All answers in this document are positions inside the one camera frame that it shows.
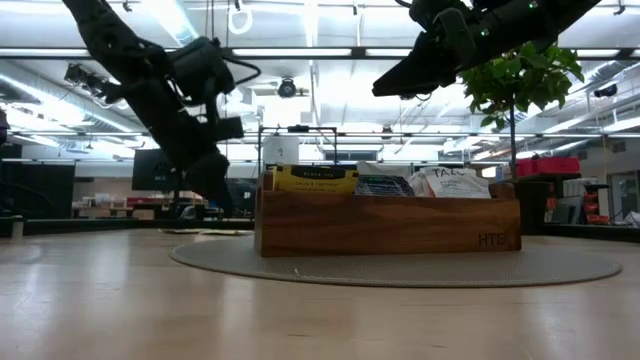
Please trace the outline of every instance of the round gray mat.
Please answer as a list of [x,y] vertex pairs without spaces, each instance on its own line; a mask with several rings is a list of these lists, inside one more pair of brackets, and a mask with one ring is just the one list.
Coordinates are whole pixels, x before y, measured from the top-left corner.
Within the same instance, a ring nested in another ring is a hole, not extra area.
[[171,257],[228,274],[308,283],[384,287],[510,287],[564,284],[613,276],[606,258],[526,245],[520,252],[262,258],[253,239],[182,245]]

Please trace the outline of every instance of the ceiling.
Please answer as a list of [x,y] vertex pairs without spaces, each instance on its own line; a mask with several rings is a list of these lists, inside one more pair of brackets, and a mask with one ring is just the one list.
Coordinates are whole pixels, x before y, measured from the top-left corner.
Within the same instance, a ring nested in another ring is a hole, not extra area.
[[[130,1],[132,12],[123,9],[122,1],[109,3],[140,37],[165,47],[178,46],[166,27],[163,27],[162,19],[157,14],[154,15],[145,6],[144,1]],[[231,18],[234,30],[229,27],[227,15],[227,8],[229,5],[233,7],[233,2],[215,1],[215,16],[211,18],[208,11],[212,6],[211,2],[182,0],[184,13],[193,28],[200,34],[211,36],[213,24],[213,35],[221,40],[223,46],[229,47],[411,47],[421,31],[421,28],[411,21],[406,9],[397,6],[393,0],[356,0],[357,15],[354,15],[353,0],[318,0],[314,6],[309,4],[312,3],[305,5],[304,0],[245,1],[243,8],[250,11],[251,23],[246,24],[246,14],[234,15]],[[627,11],[620,16],[612,14],[616,10],[616,4],[617,1],[602,1],[598,7],[565,31],[559,38],[559,44],[569,48],[640,48],[640,0],[625,0]],[[0,38],[0,48],[84,47],[73,18],[61,1],[0,0],[0,23],[3,24],[3,28],[11,29]],[[310,29],[310,24],[315,23],[317,28],[312,26]],[[245,32],[244,29],[240,29],[244,25],[248,27]],[[38,79],[42,79],[58,89],[73,93],[73,96],[78,97],[76,104],[82,103],[83,111],[88,114],[96,111],[96,105],[88,93],[72,88],[64,81],[67,67],[70,63],[80,63],[88,70],[105,78],[109,77],[109,74],[94,61],[0,59],[0,63],[2,62],[9,62],[11,66],[28,72],[34,79],[31,82],[36,84],[34,87],[38,87],[37,84],[41,84]],[[311,97],[287,102],[276,96],[264,94],[269,93],[270,89],[275,89],[283,77],[293,78],[298,88],[310,89],[312,73],[316,73],[313,85],[317,123],[320,125],[364,132],[380,131],[383,125],[390,125],[394,131],[404,132],[488,131],[479,129],[479,117],[472,116],[468,111],[469,101],[464,98],[464,89],[458,84],[438,89],[425,103],[416,99],[401,101],[397,97],[373,97],[372,82],[395,62],[316,60],[310,65],[308,60],[252,61],[262,70],[262,75],[247,84],[247,87],[253,89],[256,94],[263,95],[253,96],[246,104],[250,106],[242,108],[245,126],[248,129],[257,128],[258,118],[254,113],[257,113],[258,109],[264,109],[263,121],[275,122],[267,125],[276,125],[280,123],[278,121],[284,121],[281,120],[284,118],[294,123],[308,122],[313,116],[305,116],[304,113],[311,112]],[[595,61],[582,63],[586,75],[602,65],[603,62]],[[236,79],[248,75],[248,72],[241,68],[230,68]],[[584,92],[580,92],[574,94],[562,110],[552,107],[537,116],[530,112],[530,116],[526,116],[526,120],[520,122],[519,131],[544,132],[559,123],[570,121],[593,110],[606,108],[614,101],[621,102],[627,97],[635,96],[636,88],[640,85],[638,75],[640,73],[636,68],[618,75],[616,82],[620,90],[615,99],[591,99],[587,102]],[[621,113],[625,113],[623,110],[626,113],[635,112],[635,108],[627,109],[634,105],[635,101],[625,104],[626,108],[621,109]],[[296,109],[296,115],[290,117],[290,114],[285,113],[286,109]],[[126,121],[134,124],[137,122],[131,109],[124,106],[98,110],[103,115],[102,119],[113,117],[113,121],[122,124]],[[597,124],[595,118],[586,119],[563,131],[591,131],[593,126],[607,121],[613,121],[611,111],[600,115]],[[481,142],[478,145],[476,152],[482,151],[486,144]],[[491,146],[499,147],[502,144],[491,143]]]

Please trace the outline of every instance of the wooden table surface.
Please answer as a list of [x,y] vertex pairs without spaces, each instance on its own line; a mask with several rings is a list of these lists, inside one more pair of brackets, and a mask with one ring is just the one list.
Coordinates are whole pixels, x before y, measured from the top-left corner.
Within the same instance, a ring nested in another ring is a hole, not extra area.
[[169,259],[211,239],[133,230],[0,240],[0,359],[638,359],[640,246],[613,278],[511,289],[383,289],[227,276]]

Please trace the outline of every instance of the yellow package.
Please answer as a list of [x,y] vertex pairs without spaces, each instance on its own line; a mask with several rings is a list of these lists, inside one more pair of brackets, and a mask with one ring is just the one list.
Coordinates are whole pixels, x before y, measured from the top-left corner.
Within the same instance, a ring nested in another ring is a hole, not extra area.
[[358,171],[303,165],[278,165],[273,171],[275,191],[352,194]]

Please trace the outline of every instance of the white ceiling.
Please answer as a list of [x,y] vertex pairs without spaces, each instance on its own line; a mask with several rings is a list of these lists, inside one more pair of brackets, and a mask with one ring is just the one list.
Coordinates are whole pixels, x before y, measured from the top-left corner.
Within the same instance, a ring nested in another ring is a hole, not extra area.
[[[314,46],[356,46],[358,34],[361,46],[402,46],[413,45],[421,28],[411,21],[407,10],[397,6],[393,0],[357,0],[359,15],[354,16],[352,0],[319,0],[317,9],[317,35]],[[121,2],[110,1],[117,13],[136,33],[147,40],[163,46],[175,47],[176,41],[159,22],[142,6],[140,1],[131,1],[133,12],[127,13]],[[560,36],[564,47],[640,47],[640,0],[626,0],[627,12],[613,16],[613,9],[597,8],[579,20]],[[201,34],[211,35],[211,23],[215,24],[215,36],[223,46],[231,47],[304,47],[307,45],[305,24],[309,13],[302,0],[245,1],[246,8],[252,9],[253,22],[243,34],[233,34],[227,26],[227,1],[215,2],[215,18],[208,19],[207,1],[183,0],[186,15],[194,28]],[[615,1],[603,1],[602,5],[615,5]],[[243,16],[234,17],[236,27],[241,27]],[[0,0],[0,24],[5,31],[0,37],[0,47],[84,47],[78,35],[76,24],[61,1],[7,1]],[[20,60],[14,64],[32,72],[34,76],[46,78],[61,87],[69,88],[63,80],[69,61],[61,60]],[[102,67],[93,61],[82,62],[86,67],[108,76]],[[299,87],[311,86],[311,72],[306,60],[261,60],[253,61],[262,69],[262,76],[250,87],[265,88],[271,82],[278,83],[282,77],[293,77]],[[318,68],[317,104],[320,109],[319,122],[322,124],[360,124],[372,131],[379,131],[383,124],[399,127],[414,125],[411,129],[424,129],[427,125],[462,125],[471,129],[474,122],[466,109],[467,102],[462,95],[462,87],[455,85],[449,89],[437,90],[426,106],[415,108],[418,101],[401,102],[398,98],[374,98],[371,84],[394,65],[394,61],[316,61]],[[231,66],[236,78],[248,75],[245,70]],[[629,94],[634,93],[635,83],[628,82]],[[86,96],[82,91],[74,90]],[[530,131],[543,131],[558,121],[564,121],[586,112],[583,98],[571,102],[561,112],[546,111],[541,124]],[[604,106],[607,101],[596,102]],[[135,118],[130,110],[115,107],[114,113]]]

